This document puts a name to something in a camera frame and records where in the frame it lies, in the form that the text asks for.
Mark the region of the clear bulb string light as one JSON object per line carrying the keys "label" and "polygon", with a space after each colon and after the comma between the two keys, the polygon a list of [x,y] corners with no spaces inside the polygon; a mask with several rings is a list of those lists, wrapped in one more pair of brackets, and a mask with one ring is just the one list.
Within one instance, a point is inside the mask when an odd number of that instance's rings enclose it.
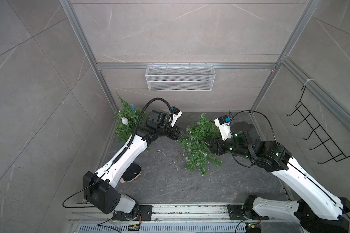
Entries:
{"label": "clear bulb string light", "polygon": [[187,170],[199,170],[203,175],[208,171],[207,163],[211,155],[204,142],[206,132],[205,128],[192,125],[186,129],[186,137],[180,140],[186,151]]}

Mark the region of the small green christmas tree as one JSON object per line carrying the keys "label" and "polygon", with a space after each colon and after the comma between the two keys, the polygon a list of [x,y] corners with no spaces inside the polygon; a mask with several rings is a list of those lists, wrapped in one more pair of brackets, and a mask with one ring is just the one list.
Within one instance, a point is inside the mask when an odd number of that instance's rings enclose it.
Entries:
{"label": "small green christmas tree", "polygon": [[218,167],[222,166],[205,144],[206,139],[220,136],[219,129],[213,120],[201,114],[198,122],[186,128],[186,136],[180,139],[180,143],[186,152],[186,169],[189,171],[198,170],[202,175],[207,174],[208,163]]}
{"label": "small green christmas tree", "polygon": [[125,143],[133,133],[142,110],[126,102],[118,93],[116,94],[121,107],[114,116],[117,120],[115,135],[118,137],[118,143]]}

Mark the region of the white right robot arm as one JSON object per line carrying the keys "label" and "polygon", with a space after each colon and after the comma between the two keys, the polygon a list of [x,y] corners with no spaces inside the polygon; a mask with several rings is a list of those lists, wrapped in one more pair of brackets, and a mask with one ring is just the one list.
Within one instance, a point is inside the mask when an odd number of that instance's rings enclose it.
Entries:
{"label": "white right robot arm", "polygon": [[284,202],[250,195],[242,207],[247,219],[285,219],[300,224],[309,233],[349,231],[350,222],[345,216],[350,212],[350,201],[325,189],[282,144],[261,140],[255,126],[245,121],[232,123],[228,116],[222,116],[214,123],[221,135],[205,140],[211,153],[246,158],[252,166],[278,177],[300,196],[298,201]]}

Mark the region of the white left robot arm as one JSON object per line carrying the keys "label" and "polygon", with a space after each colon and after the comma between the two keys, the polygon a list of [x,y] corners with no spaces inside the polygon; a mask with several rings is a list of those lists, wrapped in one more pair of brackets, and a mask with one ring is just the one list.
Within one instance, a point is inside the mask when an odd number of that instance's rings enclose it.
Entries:
{"label": "white left robot arm", "polygon": [[180,128],[176,121],[182,112],[173,107],[170,114],[153,110],[145,124],[139,124],[124,146],[105,165],[96,172],[83,176],[84,198],[104,214],[112,211],[122,212],[135,219],[139,213],[139,203],[133,198],[119,193],[115,187],[120,180],[131,180],[138,176],[141,167],[134,160],[148,146],[161,136],[178,140]]}

